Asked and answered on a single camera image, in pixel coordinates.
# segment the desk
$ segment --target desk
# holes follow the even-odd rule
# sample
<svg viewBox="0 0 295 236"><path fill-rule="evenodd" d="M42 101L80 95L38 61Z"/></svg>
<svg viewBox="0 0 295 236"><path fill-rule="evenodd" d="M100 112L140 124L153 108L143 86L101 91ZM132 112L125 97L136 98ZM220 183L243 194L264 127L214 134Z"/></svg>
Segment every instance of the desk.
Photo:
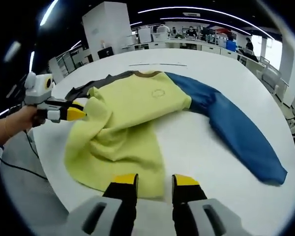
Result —
<svg viewBox="0 0 295 236"><path fill-rule="evenodd" d="M258 77L258 71L262 72L265 69L266 65L256 62L249 57L244 56L243 54L238 53L239 58L242 58L246 61L246 67Z"/></svg>
<svg viewBox="0 0 295 236"><path fill-rule="evenodd" d="M150 49L117 54L80 67L57 84L52 95L64 98L72 87L126 70L172 72L220 90L257 125L288 171L282 186L263 184L215 135L207 117L187 111L166 115L154 126L165 162L165 196L163 202L138 201L134 232L175 235L171 175L179 173L199 181L208 198L218 199L239 215L250 233L276 235L295 208L295 146L280 108L262 83L244 65L228 57L196 50ZM75 182L65 169L64 147L72 124L47 121L33 131L46 176L68 211L101 194Z"/></svg>
<svg viewBox="0 0 295 236"><path fill-rule="evenodd" d="M216 48L221 48L215 44L210 44L207 43L205 41L201 41L201 40L192 40L192 39L167 39L164 41L158 41L158 42L149 42L149 43L138 43L138 44L133 44L127 47L123 47L122 49L128 49L128 48L132 48L134 46L141 46L141 45L146 45L146 44L157 44L157 43L165 43L165 44L170 44L170 43L183 43L183 44L196 44L196 45L205 45L205 46L211 46L211 47L216 47Z"/></svg>

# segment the blue sleeve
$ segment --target blue sleeve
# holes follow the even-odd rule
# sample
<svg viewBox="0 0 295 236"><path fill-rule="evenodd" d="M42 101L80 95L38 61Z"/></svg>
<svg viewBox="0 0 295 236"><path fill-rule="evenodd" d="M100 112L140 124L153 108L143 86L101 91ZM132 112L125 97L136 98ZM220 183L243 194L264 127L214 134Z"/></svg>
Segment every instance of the blue sleeve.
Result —
<svg viewBox="0 0 295 236"><path fill-rule="evenodd" d="M190 110L210 118L212 129L241 163L264 183L283 184L287 171L257 126L218 90L188 77L166 72L191 96Z"/></svg>

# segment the yellow sweatshirt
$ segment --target yellow sweatshirt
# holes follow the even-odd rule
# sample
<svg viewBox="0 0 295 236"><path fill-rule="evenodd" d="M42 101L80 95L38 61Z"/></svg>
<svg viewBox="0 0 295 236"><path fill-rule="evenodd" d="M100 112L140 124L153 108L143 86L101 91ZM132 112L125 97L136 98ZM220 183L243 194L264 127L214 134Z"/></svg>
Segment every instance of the yellow sweatshirt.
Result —
<svg viewBox="0 0 295 236"><path fill-rule="evenodd" d="M105 191L115 175L139 174L138 197L164 192L164 164L152 120L189 108L191 98L162 72L136 72L91 88L87 116L76 121L65 166L78 182Z"/></svg>

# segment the ceiling light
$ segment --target ceiling light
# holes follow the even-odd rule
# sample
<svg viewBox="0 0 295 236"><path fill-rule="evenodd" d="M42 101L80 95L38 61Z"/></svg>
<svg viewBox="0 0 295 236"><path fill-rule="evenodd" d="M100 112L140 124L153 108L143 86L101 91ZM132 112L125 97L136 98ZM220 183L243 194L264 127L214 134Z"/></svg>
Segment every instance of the ceiling light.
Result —
<svg viewBox="0 0 295 236"><path fill-rule="evenodd" d="M137 23L130 24L130 26L134 26L134 25L141 24L141 23L142 23L142 21L137 22Z"/></svg>
<svg viewBox="0 0 295 236"><path fill-rule="evenodd" d="M81 40L79 41L79 42L77 42L76 44L74 44L71 48L70 48L70 50L72 50L75 46L77 46L79 43L81 43Z"/></svg>
<svg viewBox="0 0 295 236"><path fill-rule="evenodd" d="M14 56L18 53L21 48L21 44L18 41L14 41L8 51L6 52L3 61L9 62L11 61Z"/></svg>
<svg viewBox="0 0 295 236"><path fill-rule="evenodd" d="M45 13L45 15L44 15L44 17L43 17L43 19L42 19L41 22L40 22L40 26L42 26L42 25L44 25L44 24L46 23L47 18L49 17L51 11L53 10L53 8L54 8L55 5L57 4L57 2L58 2L58 0L54 0L54 1L50 4L50 6L48 7L48 9L47 9L47 11L46 11L46 13Z"/></svg>
<svg viewBox="0 0 295 236"><path fill-rule="evenodd" d="M2 116L4 113L7 113L9 110L10 110L10 108L6 109L6 110L3 111L3 112L0 112L0 116Z"/></svg>
<svg viewBox="0 0 295 236"><path fill-rule="evenodd" d="M231 27L231 28L234 28L238 31L241 31L241 32L244 32L248 35L251 35L250 33L242 30L242 29L238 29L234 26L230 26L230 25L227 25L227 24L224 24L224 23L221 23L221 22L217 22L217 21L211 21L211 20L205 20L205 19L202 19L202 18L190 18L190 17L168 17L168 18L161 18L160 20L176 20L176 19L183 19L183 20L197 20L197 21L207 21L207 22L212 22L212 23L217 23L217 24L220 24L220 25L224 25L224 26L228 26L228 27Z"/></svg>
<svg viewBox="0 0 295 236"><path fill-rule="evenodd" d="M29 72L31 72L31 68L33 66L34 55L35 55L35 52L32 51L32 53L30 54L30 59L29 59Z"/></svg>
<svg viewBox="0 0 295 236"><path fill-rule="evenodd" d="M217 10L213 10L213 9L207 9L207 8L202 8L202 7L193 7L193 6L168 6L168 7L159 7L159 8L153 8L153 9L149 9L149 10L145 10L145 11L139 11L138 14L140 13L145 13L145 12L149 12L149 11L157 11L157 10L164 10L164 9L176 9L176 8L184 8L184 9L194 9L194 10L203 10L203 11L212 11L212 12L215 12L215 13L219 13L219 14L223 14L223 15L226 15L226 16L230 16L230 17L233 17L237 20L240 20L240 21L243 21L253 27L255 27L256 29L260 30L261 32L265 33L267 36L269 36L270 38L272 38L274 40L274 38L268 34L267 32L265 32L263 29L259 28L258 26L242 19L242 18L239 18L237 16L234 16L234 15L231 15L231 14L228 14L228 13L225 13L225 12L222 12L222 11L217 11Z"/></svg>

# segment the window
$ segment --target window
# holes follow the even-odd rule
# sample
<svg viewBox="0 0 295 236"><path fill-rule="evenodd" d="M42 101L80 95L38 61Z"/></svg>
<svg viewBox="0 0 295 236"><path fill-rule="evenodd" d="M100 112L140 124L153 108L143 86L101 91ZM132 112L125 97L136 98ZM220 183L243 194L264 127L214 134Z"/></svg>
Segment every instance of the window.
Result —
<svg viewBox="0 0 295 236"><path fill-rule="evenodd" d="M253 35L251 37L251 42L254 45L254 54L256 57L260 57L261 55L261 44L262 44L262 37Z"/></svg>
<svg viewBox="0 0 295 236"><path fill-rule="evenodd" d="M282 56L282 43L268 38L266 40L265 58L270 61L276 69L280 69Z"/></svg>

